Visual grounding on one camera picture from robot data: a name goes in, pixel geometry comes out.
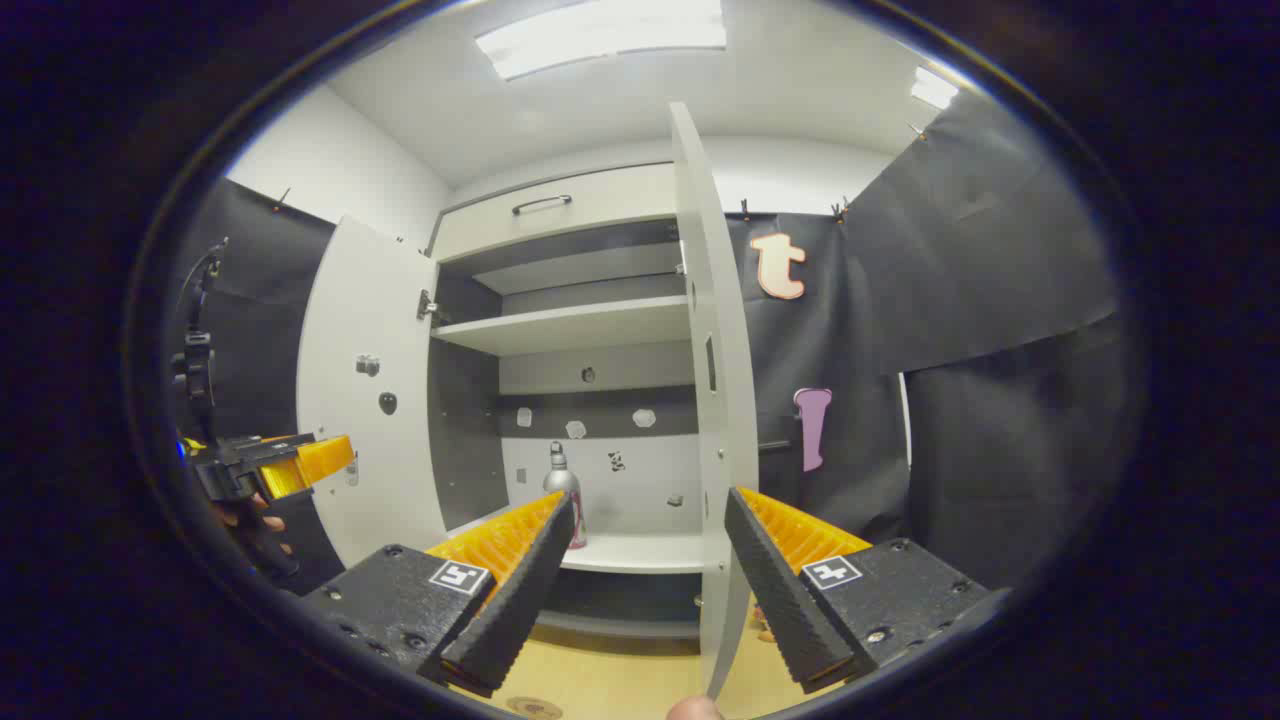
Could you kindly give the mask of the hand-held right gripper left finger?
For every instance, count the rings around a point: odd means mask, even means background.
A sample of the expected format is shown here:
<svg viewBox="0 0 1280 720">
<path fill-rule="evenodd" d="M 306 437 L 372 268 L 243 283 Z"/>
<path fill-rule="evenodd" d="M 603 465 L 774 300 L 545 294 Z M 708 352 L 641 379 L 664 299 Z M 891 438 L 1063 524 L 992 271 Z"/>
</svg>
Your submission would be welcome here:
<svg viewBox="0 0 1280 720">
<path fill-rule="evenodd" d="M 573 538 L 556 491 L 426 550 L 385 544 L 301 605 L 379 662 L 483 697 L 504 683 Z"/>
</svg>

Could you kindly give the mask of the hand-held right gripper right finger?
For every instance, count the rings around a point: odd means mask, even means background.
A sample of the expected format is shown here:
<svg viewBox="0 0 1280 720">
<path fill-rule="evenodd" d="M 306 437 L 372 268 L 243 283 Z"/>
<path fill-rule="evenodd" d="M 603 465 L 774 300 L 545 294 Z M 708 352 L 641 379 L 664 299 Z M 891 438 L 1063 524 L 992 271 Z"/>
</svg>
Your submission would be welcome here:
<svg viewBox="0 0 1280 720">
<path fill-rule="evenodd" d="M 991 614 L 988 588 L 914 539 L 873 544 L 742 487 L 728 493 L 724 529 L 806 693 L 899 665 Z"/>
</svg>

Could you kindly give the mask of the white and grey cabinet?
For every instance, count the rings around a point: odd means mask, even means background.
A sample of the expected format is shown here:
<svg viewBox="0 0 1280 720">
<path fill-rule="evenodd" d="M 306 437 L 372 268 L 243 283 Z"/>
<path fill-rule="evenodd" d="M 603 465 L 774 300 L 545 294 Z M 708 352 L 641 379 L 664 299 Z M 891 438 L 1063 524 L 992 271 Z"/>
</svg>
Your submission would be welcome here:
<svg viewBox="0 0 1280 720">
<path fill-rule="evenodd" d="M 443 325 L 586 304 L 686 296 L 675 215 L 512 243 L 439 266 L 431 319 L 431 460 L 445 524 L 541 493 L 559 441 L 588 537 L 701 537 L 691 338 L 498 357 L 433 337 Z M 625 639 L 694 641 L 701 570 L 561 568 L 541 623 Z"/>
</svg>

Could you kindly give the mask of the white cabinet door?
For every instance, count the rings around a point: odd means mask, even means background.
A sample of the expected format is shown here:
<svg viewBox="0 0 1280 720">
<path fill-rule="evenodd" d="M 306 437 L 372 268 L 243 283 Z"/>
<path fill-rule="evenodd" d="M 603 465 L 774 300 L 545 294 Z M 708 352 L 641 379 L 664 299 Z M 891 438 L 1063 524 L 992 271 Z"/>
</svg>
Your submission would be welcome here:
<svg viewBox="0 0 1280 720">
<path fill-rule="evenodd" d="M 669 132 L 698 402 L 701 684 L 717 698 L 749 610 L 748 579 L 724 519 L 733 488 L 758 487 L 756 393 L 733 243 L 710 159 L 685 102 L 669 105 Z"/>
<path fill-rule="evenodd" d="M 429 550 L 447 537 L 429 432 L 436 264 L 346 217 L 308 295 L 296 368 L 296 420 L 319 438 L 346 436 L 352 471 L 317 483 L 315 509 L 346 566 L 387 544 Z"/>
</svg>

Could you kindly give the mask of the white cabinet shelf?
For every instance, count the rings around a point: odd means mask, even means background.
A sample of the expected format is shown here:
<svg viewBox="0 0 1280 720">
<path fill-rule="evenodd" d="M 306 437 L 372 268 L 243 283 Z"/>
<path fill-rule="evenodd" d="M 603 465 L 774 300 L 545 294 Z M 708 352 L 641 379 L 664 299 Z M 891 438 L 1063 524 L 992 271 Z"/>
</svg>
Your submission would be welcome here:
<svg viewBox="0 0 1280 720">
<path fill-rule="evenodd" d="M 547 524 L 550 501 L 512 506 L 453 530 L 426 553 L 485 568 L 506 580 Z M 616 574 L 689 574 L 701 570 L 701 537 L 590 534 L 582 548 L 567 550 L 563 569 Z"/>
<path fill-rule="evenodd" d="M 498 357 L 691 338 L 682 295 L 586 304 L 443 325 L 435 340 Z"/>
</svg>

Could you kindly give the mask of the white cabinet drawer front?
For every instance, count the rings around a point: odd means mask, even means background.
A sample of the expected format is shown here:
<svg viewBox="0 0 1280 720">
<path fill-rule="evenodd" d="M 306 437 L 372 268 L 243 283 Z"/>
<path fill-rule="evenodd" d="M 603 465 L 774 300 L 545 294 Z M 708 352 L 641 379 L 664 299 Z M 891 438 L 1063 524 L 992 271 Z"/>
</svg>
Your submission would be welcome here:
<svg viewBox="0 0 1280 720">
<path fill-rule="evenodd" d="M 573 202 L 513 217 L 532 199 L 571 193 Z M 675 165 L 653 163 L 580 173 L 489 193 L 440 214 L 428 256 L 449 261 L 572 231 L 675 215 Z"/>
</svg>

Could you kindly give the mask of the large ceiling light panel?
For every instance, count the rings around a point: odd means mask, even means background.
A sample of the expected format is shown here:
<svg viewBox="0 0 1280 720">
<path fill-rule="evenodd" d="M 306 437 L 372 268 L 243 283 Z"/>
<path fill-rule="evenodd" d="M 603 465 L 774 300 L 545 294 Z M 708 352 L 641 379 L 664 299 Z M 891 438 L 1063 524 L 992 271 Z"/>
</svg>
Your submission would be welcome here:
<svg viewBox="0 0 1280 720">
<path fill-rule="evenodd" d="M 475 38 L 502 79 L 626 53 L 723 50 L 721 0 L 586 0 Z"/>
</svg>

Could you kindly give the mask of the small ceiling light panel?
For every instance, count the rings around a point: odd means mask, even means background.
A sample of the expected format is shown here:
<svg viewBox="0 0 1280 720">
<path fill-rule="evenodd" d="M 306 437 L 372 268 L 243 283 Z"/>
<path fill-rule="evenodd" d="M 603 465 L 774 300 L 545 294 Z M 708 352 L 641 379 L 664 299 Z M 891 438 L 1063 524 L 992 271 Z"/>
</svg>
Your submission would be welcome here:
<svg viewBox="0 0 1280 720">
<path fill-rule="evenodd" d="M 924 102 L 938 110 L 945 110 L 959 95 L 959 87 L 946 81 L 942 76 L 936 74 L 933 70 L 925 67 L 918 67 L 914 70 L 914 79 L 909 94 L 916 101 Z"/>
</svg>

